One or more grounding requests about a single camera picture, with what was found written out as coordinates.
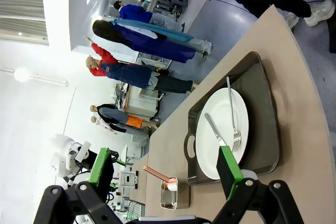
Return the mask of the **round ceiling lamp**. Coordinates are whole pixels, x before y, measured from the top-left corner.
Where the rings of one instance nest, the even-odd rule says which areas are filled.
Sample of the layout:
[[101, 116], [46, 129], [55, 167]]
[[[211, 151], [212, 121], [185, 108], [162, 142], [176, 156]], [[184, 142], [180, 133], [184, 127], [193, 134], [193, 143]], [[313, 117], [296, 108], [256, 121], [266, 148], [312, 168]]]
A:
[[19, 82], [26, 82], [30, 78], [29, 71], [25, 68], [17, 68], [14, 71], [14, 78]]

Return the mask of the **mannequin grey jacket orange shorts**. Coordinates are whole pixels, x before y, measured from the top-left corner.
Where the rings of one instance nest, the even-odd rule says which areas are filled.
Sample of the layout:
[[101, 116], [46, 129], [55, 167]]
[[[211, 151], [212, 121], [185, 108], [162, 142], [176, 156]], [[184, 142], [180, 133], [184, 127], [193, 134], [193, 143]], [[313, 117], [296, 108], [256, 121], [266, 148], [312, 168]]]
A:
[[99, 106], [91, 105], [91, 112], [97, 112], [97, 114], [113, 128], [112, 126], [121, 128], [119, 125], [126, 125], [130, 127], [142, 128], [152, 127], [157, 129], [157, 123], [155, 121], [147, 121], [134, 115], [129, 115], [126, 112], [119, 110], [114, 104], [102, 104]]

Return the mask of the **small steel rectangular container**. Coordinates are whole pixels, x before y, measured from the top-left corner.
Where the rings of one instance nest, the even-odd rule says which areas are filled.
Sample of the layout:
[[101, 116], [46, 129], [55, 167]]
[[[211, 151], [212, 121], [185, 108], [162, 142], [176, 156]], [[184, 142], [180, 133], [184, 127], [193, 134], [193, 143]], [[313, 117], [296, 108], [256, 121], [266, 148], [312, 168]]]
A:
[[161, 208], [167, 210], [186, 209], [190, 206], [190, 186], [186, 179], [177, 178], [177, 190], [168, 189], [166, 182], [161, 181]]

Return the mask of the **mannequin red shirt denim apron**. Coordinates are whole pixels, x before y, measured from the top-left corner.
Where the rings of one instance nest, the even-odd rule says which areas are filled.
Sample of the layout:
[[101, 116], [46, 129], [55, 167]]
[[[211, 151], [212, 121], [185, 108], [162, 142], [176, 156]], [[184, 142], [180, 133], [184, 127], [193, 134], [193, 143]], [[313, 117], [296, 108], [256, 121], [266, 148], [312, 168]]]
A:
[[107, 50], [99, 47], [89, 37], [85, 37], [91, 48], [101, 60], [88, 56], [86, 67], [95, 77], [107, 77], [129, 85], [160, 92], [191, 93], [196, 87], [192, 80], [181, 80], [151, 70], [148, 66], [134, 63], [122, 63], [116, 60]]

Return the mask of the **white cabinet unit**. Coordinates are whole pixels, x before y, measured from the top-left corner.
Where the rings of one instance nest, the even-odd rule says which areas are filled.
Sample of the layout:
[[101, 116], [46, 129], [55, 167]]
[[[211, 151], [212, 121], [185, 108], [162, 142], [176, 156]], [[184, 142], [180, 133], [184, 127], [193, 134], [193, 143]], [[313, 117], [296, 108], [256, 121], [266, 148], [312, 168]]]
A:
[[158, 112], [158, 92], [141, 89], [127, 83], [117, 84], [115, 87], [115, 105], [123, 112], [149, 120]]

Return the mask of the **silver fork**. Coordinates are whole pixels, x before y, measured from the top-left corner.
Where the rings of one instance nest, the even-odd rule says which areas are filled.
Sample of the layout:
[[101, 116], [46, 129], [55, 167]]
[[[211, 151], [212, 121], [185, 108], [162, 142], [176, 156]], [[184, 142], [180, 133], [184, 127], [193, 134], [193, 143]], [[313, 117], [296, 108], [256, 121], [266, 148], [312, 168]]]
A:
[[228, 88], [228, 98], [229, 98], [229, 105], [230, 105], [230, 114], [233, 126], [233, 147], [232, 152], [235, 153], [239, 150], [241, 144], [241, 133], [236, 129], [235, 126], [235, 119], [234, 119], [234, 111], [233, 111], [233, 102], [232, 102], [232, 91], [230, 88], [230, 80], [229, 77], [226, 77], [227, 88]]

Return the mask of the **dark metal serving tray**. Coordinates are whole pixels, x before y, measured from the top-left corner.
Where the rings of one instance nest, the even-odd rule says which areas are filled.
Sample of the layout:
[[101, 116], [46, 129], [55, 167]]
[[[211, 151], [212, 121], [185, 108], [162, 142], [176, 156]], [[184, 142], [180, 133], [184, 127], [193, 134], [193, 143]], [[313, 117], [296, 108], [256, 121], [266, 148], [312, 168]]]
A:
[[252, 170], [258, 176], [271, 173], [280, 159], [280, 135], [277, 121], [275, 101], [272, 96], [268, 77], [261, 58], [255, 51], [249, 52], [232, 70], [218, 81], [188, 112], [188, 132], [184, 140], [184, 155], [188, 163], [188, 184], [200, 186], [220, 182], [208, 178], [201, 170], [196, 154], [196, 140], [193, 143], [195, 156], [190, 157], [187, 151], [188, 139], [196, 137], [197, 124], [201, 111], [211, 95], [220, 88], [227, 88], [226, 76], [230, 85], [236, 90], [247, 106], [249, 131], [247, 151], [242, 156], [239, 166]]

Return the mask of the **long-haired woman in blue cape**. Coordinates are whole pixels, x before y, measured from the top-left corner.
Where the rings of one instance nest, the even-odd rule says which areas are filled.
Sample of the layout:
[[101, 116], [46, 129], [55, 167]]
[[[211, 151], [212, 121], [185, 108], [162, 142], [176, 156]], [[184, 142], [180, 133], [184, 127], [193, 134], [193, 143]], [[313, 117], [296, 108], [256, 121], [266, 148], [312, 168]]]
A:
[[120, 18], [95, 20], [92, 31], [100, 38], [123, 44], [134, 51], [180, 63], [186, 63], [196, 54], [205, 58], [213, 47], [211, 42], [182, 31]]

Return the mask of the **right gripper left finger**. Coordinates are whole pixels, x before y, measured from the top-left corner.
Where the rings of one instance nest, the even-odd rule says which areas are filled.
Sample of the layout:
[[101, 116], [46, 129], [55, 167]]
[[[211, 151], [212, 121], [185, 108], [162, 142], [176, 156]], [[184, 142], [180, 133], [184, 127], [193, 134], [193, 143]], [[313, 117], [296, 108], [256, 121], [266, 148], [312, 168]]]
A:
[[119, 154], [101, 148], [87, 181], [68, 189], [48, 186], [41, 198], [33, 224], [74, 224], [75, 218], [88, 215], [93, 224], [120, 224], [120, 219], [106, 204], [113, 178], [113, 164]]

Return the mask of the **small white device box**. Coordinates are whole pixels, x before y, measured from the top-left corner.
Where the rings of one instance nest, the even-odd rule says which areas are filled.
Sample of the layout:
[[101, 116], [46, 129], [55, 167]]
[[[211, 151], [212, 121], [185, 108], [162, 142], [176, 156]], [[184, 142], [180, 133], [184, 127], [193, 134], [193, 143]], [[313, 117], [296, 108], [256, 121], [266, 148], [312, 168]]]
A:
[[138, 171], [124, 171], [120, 172], [119, 185], [127, 188], [138, 188]]

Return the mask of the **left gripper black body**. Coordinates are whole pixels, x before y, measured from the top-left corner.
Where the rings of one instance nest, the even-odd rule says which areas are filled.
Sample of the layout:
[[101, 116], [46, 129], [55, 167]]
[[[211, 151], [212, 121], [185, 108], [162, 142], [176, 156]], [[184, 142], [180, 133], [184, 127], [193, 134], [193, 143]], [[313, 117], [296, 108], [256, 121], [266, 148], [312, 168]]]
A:
[[81, 162], [77, 160], [75, 160], [75, 162], [79, 168], [85, 168], [86, 170], [91, 171], [96, 160], [96, 153], [90, 150], [88, 152], [88, 157], [84, 158]]

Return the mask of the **person in blue jacket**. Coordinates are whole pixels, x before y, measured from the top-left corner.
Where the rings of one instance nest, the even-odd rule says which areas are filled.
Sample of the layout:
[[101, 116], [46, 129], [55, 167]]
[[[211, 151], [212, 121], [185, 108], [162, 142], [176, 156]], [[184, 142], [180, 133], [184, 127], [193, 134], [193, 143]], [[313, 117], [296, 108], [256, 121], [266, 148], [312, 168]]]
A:
[[115, 1], [113, 7], [119, 11], [121, 19], [135, 20], [147, 24], [165, 27], [171, 30], [184, 31], [184, 23], [180, 24], [172, 18], [161, 14], [148, 12], [144, 6], [136, 6], [131, 4], [123, 4], [122, 1]]

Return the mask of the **silver table knife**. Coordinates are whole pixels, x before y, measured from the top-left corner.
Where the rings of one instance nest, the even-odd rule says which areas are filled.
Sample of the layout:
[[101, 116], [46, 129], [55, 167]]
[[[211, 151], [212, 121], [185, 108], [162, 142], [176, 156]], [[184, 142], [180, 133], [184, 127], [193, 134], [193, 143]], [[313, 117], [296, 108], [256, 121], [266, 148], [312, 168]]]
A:
[[217, 139], [217, 141], [219, 142], [219, 145], [220, 146], [226, 146], [226, 142], [223, 140], [223, 138], [221, 137], [220, 133], [219, 133], [219, 130], [217, 129], [212, 117], [208, 114], [208, 113], [205, 113], [204, 114], [208, 124], [210, 125], [213, 133], [215, 134], [215, 137]]

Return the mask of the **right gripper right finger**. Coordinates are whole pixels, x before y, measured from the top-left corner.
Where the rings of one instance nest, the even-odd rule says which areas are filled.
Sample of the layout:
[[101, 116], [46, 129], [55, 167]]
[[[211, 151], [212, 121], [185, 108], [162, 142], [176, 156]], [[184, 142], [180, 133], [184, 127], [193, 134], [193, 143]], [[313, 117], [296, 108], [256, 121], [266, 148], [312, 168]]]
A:
[[239, 224], [247, 211], [259, 214], [264, 224], [304, 224], [294, 197], [283, 180], [265, 185], [244, 177], [230, 148], [218, 149], [216, 168], [226, 203], [212, 224]]

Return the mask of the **pink handled lint roller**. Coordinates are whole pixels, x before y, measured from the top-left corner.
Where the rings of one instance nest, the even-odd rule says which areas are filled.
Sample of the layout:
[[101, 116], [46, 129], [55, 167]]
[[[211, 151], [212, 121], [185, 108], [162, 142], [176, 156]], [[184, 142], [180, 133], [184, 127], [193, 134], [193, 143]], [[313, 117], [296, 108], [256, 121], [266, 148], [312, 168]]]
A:
[[177, 191], [177, 179], [175, 177], [167, 177], [166, 175], [159, 173], [158, 171], [150, 168], [149, 166], [144, 166], [143, 170], [151, 174], [152, 176], [162, 180], [164, 184], [167, 186], [168, 190]]

